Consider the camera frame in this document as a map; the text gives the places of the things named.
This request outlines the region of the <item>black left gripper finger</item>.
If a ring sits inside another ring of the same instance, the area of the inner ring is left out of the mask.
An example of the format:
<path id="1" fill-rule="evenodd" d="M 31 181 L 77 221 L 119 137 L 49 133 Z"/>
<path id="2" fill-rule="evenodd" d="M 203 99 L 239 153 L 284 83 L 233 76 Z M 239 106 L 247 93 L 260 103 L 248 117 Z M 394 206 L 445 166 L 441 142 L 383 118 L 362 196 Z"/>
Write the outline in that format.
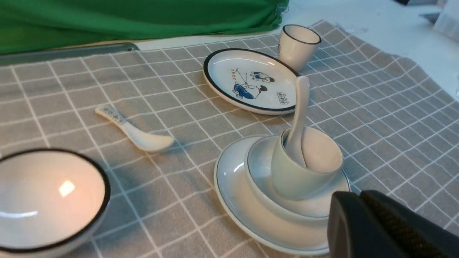
<path id="1" fill-rule="evenodd" d="M 331 196 L 331 258 L 457 258 L 458 236 L 376 190 Z"/>

